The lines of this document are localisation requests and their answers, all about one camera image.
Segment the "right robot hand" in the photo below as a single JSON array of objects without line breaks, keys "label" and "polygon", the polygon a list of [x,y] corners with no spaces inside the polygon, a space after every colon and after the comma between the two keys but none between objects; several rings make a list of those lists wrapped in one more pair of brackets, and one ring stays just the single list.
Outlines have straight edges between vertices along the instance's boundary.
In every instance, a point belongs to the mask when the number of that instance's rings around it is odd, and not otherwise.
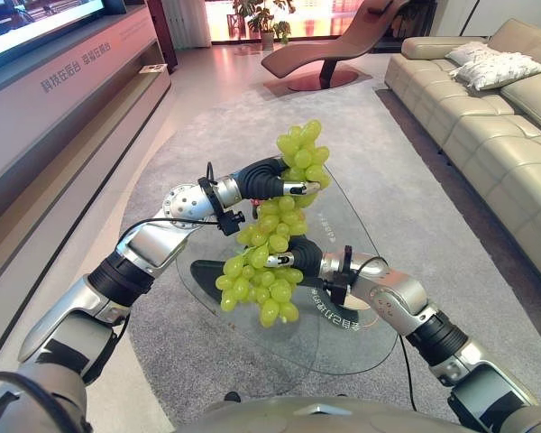
[{"label": "right robot hand", "polygon": [[267,258],[267,268],[294,268],[303,273],[302,285],[317,287],[319,272],[323,259],[323,251],[304,235],[292,236],[288,250],[284,253],[273,253]]}]

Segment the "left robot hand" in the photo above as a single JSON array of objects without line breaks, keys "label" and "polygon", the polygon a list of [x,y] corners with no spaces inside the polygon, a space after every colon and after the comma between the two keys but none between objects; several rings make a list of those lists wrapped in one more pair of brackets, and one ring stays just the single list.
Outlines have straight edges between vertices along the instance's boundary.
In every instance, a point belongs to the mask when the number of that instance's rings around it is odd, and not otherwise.
[{"label": "left robot hand", "polygon": [[269,199],[282,196],[310,196],[320,190],[318,182],[284,180],[280,175],[289,168],[279,157],[256,161],[233,173],[241,197]]}]

